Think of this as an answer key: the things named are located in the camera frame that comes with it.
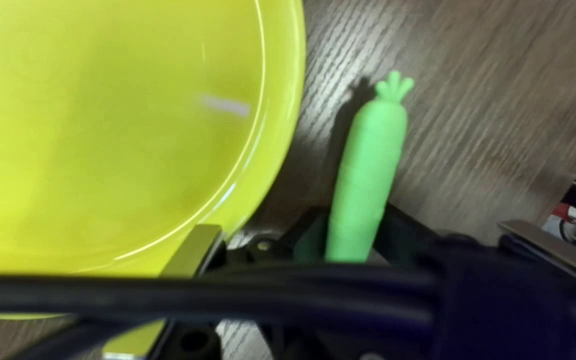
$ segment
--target black object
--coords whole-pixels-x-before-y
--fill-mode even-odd
[[[100,327],[84,329],[94,341],[59,332],[20,358],[67,358],[155,318],[168,318],[170,327],[153,360],[219,357],[214,322],[221,318],[257,320],[275,357],[287,360],[469,360],[470,353],[576,358],[576,285],[513,261],[508,248],[510,259],[469,238],[444,242],[394,209],[387,213],[371,266],[320,265],[324,238],[327,213],[312,211],[279,240],[212,253],[219,266],[207,266],[211,272],[200,280],[0,278],[0,313],[67,313],[94,318],[84,327]],[[544,338],[519,345],[521,335]]]

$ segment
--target plastic bowl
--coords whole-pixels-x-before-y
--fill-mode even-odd
[[[300,0],[0,0],[0,275],[158,276],[294,132]]]

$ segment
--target black wire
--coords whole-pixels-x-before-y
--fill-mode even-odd
[[[246,280],[59,280],[0,278],[0,313],[71,313],[83,322],[27,348],[14,360],[68,358],[146,320],[281,320],[318,330],[424,341],[432,336],[428,304],[397,303],[375,293],[253,285]]]
[[[205,275],[205,278],[236,278],[260,282],[298,282],[298,285],[329,285],[355,287],[358,291],[404,293],[424,297],[428,300],[439,297],[439,278],[421,271],[399,271],[391,266],[358,266],[358,265],[259,265],[254,268],[221,271]]]

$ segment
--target green plastic figure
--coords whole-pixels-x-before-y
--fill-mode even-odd
[[[402,157],[415,80],[391,73],[353,122],[329,224],[327,261],[367,262]]]

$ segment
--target wooden surface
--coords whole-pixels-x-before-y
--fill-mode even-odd
[[[394,204],[495,242],[497,222],[540,222],[560,200],[576,174],[576,0],[306,0],[306,13],[303,122],[260,230],[330,203],[368,96],[360,79],[392,69],[418,85]],[[0,325],[0,358],[46,327]]]

